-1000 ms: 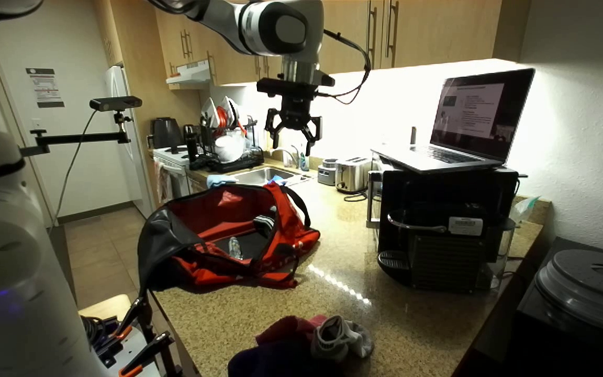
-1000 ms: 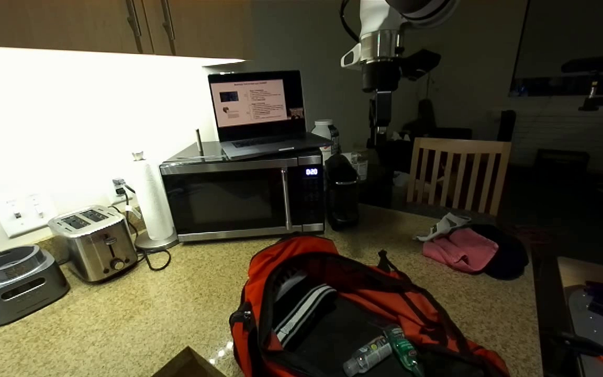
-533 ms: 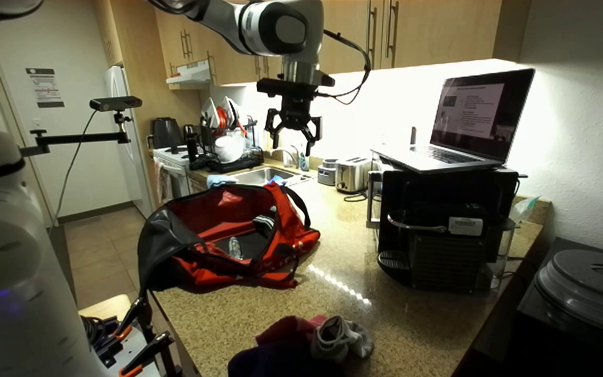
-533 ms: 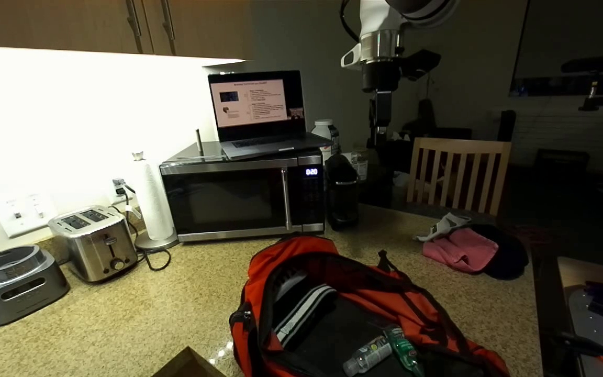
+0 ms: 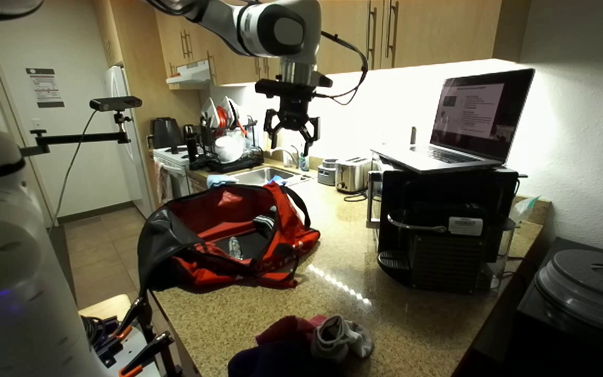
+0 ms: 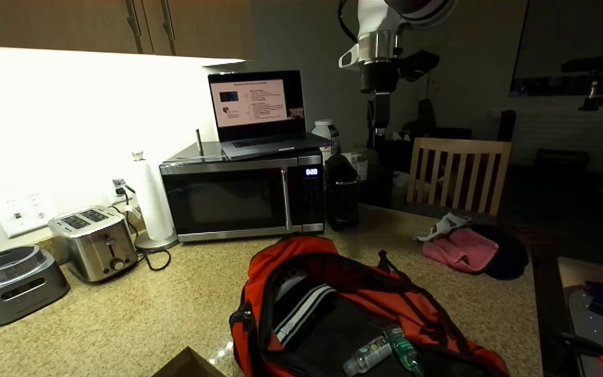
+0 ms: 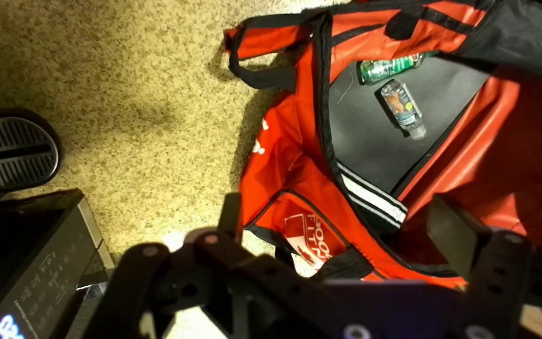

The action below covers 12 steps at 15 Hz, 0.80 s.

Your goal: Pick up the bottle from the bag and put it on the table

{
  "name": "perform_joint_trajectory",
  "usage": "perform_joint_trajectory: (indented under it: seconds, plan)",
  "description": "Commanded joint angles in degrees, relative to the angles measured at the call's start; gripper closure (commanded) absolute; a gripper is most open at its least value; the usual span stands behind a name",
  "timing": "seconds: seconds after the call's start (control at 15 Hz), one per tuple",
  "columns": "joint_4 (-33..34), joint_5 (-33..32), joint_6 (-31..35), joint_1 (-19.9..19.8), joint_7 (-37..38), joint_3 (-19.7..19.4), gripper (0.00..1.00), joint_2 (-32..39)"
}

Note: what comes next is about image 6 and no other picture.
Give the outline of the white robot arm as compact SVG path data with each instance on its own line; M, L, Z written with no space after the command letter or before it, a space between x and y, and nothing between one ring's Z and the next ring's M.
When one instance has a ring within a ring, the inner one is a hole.
M360 73L366 102L366 147L378 148L389 126L389 100L401 80L416 81L438 67L440 57L429 50L404 54L404 29L433 28L446 21L458 0L356 0L359 29L344 19L347 0L340 0L337 21L352 47L337 59L340 69Z

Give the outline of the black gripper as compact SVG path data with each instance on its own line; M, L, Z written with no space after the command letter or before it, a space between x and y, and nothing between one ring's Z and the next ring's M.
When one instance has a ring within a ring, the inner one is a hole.
M435 69L440 57L429 50L416 50L408 57L396 57L384 64L371 64L360 69L360 92L368 98L366 102L366 147L375 148L389 126L389 97L401 80L416 81L431 69Z

